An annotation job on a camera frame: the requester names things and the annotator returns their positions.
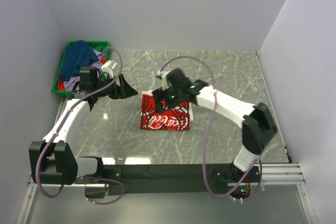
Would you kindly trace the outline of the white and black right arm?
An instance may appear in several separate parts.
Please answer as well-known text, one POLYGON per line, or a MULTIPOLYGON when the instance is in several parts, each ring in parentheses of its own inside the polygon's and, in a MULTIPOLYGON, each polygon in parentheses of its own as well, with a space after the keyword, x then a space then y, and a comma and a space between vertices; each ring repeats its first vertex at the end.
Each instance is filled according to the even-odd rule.
POLYGON ((269 107, 264 103, 255 105, 235 99, 203 80, 191 81, 179 68, 170 72, 159 70, 156 76, 161 80, 161 87, 152 92, 157 113, 183 102, 193 103, 241 128, 242 147, 230 166, 230 175, 235 181, 243 181, 249 175, 250 166, 278 132, 269 107))

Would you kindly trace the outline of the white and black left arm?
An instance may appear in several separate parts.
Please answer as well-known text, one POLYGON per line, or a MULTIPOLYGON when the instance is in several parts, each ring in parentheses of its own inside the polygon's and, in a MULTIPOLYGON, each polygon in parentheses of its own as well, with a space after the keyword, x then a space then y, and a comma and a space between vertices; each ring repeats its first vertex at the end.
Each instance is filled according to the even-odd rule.
POLYGON ((43 140, 33 141, 29 146, 29 160, 35 183, 71 185, 77 178, 84 176, 93 183, 104 179, 102 158, 75 158, 70 143, 100 97, 126 99, 138 95, 122 74, 113 77, 111 68, 107 68, 105 72, 107 77, 100 78, 98 68, 81 68, 80 80, 74 86, 60 118, 43 140))

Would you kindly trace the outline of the white t-shirt with red print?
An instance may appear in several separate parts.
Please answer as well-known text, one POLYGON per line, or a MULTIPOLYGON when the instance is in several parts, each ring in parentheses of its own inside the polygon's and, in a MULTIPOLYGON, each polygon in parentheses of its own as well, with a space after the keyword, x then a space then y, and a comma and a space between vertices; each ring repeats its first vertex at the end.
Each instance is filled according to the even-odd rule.
POLYGON ((141 93, 141 130, 170 130, 189 131, 191 122, 194 121, 191 103, 181 103, 173 109, 163 107, 164 112, 155 111, 154 97, 152 91, 141 93))

